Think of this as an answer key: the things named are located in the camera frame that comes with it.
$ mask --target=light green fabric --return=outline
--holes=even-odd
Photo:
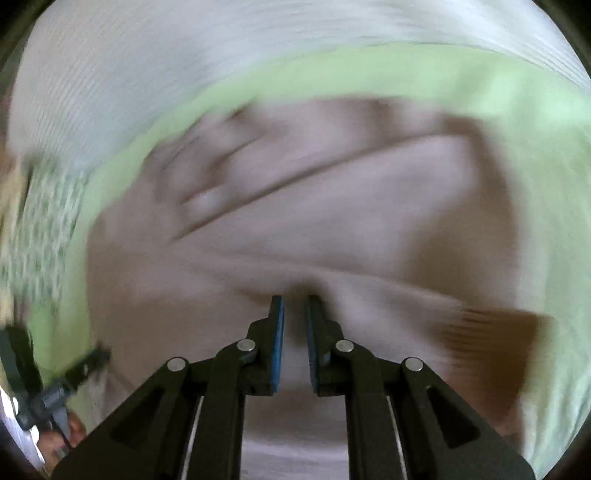
[[[558,74],[495,53],[390,44],[309,54],[222,81],[160,119],[91,178],[67,253],[54,367],[90,348],[85,299],[89,228],[133,181],[156,142],[180,134],[209,110],[228,111],[257,99],[345,94],[436,102],[489,121],[506,142],[521,183],[516,189],[521,224],[527,226],[524,278],[533,280],[520,306],[556,319],[540,331],[523,390],[528,433],[523,454],[542,477],[590,409],[591,99]],[[88,418],[83,400],[73,405]]]
[[[27,328],[33,340],[35,363],[39,367],[43,383],[53,379],[53,335],[55,331],[54,311],[42,304],[32,305],[27,317]]]

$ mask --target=crumpled fabric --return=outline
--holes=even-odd
[[[105,412],[173,356],[210,358],[286,301],[280,391],[249,397],[242,478],[346,478],[342,398],[310,385],[306,298],[376,356],[418,356],[519,447],[539,318],[514,309],[520,231],[483,125],[401,100],[250,105],[155,148],[97,219]]]

